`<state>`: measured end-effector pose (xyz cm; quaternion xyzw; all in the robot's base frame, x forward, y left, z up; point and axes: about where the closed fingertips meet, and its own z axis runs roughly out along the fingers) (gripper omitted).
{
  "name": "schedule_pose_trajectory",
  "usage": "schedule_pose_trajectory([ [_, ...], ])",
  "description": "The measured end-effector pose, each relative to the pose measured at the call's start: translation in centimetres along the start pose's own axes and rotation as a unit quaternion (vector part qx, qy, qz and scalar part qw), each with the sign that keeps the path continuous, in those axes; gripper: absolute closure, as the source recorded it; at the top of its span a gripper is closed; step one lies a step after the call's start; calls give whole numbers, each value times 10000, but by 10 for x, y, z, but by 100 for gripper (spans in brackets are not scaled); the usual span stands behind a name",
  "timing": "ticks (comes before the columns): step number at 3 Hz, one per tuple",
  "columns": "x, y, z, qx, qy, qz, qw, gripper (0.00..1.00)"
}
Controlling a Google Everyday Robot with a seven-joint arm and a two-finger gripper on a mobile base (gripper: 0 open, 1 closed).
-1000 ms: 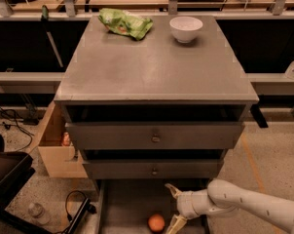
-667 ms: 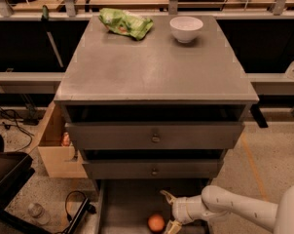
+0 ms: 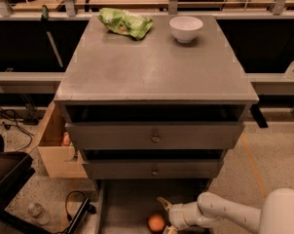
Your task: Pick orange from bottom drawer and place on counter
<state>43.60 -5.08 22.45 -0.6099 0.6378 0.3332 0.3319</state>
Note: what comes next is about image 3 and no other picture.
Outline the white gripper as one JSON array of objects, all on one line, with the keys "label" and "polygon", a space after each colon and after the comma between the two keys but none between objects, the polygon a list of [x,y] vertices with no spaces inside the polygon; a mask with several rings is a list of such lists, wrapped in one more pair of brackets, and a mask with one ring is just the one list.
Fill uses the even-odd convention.
[{"label": "white gripper", "polygon": [[184,230],[188,224],[184,218],[183,204],[172,205],[167,199],[158,197],[157,200],[168,212],[168,219],[172,226],[166,226],[163,234],[177,234],[178,230]]}]

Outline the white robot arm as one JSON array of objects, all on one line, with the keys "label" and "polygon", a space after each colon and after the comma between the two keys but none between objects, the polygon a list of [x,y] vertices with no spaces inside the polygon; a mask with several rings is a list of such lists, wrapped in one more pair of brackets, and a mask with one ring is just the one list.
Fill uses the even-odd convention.
[{"label": "white robot arm", "polygon": [[163,197],[157,200],[167,211],[170,223],[164,234],[177,234],[193,226],[212,228],[224,218],[252,234],[294,234],[294,190],[289,188],[271,192],[261,209],[210,192],[187,204],[171,204]]}]

